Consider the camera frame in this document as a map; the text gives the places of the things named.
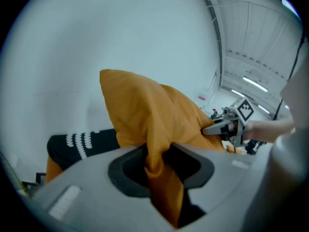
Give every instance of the orange fabric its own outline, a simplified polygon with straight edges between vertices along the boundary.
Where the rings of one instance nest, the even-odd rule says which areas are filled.
[[[227,145],[226,146],[226,150],[228,153],[234,153],[234,154],[237,154],[237,155],[241,155],[242,154],[242,151],[240,149],[235,149],[234,146],[232,145]]]
[[[55,163],[49,156],[47,159],[47,167],[46,167],[46,184],[50,182],[52,179],[56,178],[63,171],[59,167],[57,163]]]
[[[100,84],[121,147],[147,142],[145,171],[151,201],[175,227],[183,203],[183,184],[163,162],[172,142],[224,151],[219,136],[203,136],[214,122],[178,90],[131,72],[102,70]]]

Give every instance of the gray plastic surface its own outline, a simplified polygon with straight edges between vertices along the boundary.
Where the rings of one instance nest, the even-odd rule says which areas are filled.
[[[234,124],[231,120],[224,119],[223,121],[217,124],[203,128],[202,133],[204,135],[220,135],[223,134],[221,129],[223,129],[226,126],[228,127],[229,131],[230,130],[232,131],[234,128]]]
[[[267,163],[266,174],[246,215],[243,231],[263,230],[309,173],[309,129],[277,138]]]
[[[189,190],[192,203],[207,214],[181,231],[239,231],[263,176],[269,150],[261,149],[256,156],[242,156],[176,145],[207,157],[215,166],[213,176],[202,188]],[[79,161],[42,188],[33,200],[48,211],[65,188],[75,185],[83,191],[62,220],[72,228],[83,232],[173,231],[149,198],[125,196],[107,176],[109,163],[135,148],[121,148]],[[246,167],[233,164],[235,161]]]

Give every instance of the person's hand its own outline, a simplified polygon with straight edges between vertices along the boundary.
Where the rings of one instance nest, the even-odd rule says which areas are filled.
[[[254,121],[249,121],[245,127],[245,131],[243,133],[243,140],[254,139],[257,134],[257,124]]]
[[[272,121],[248,121],[243,140],[255,139],[273,143],[278,136],[289,133],[294,128],[292,117]]]

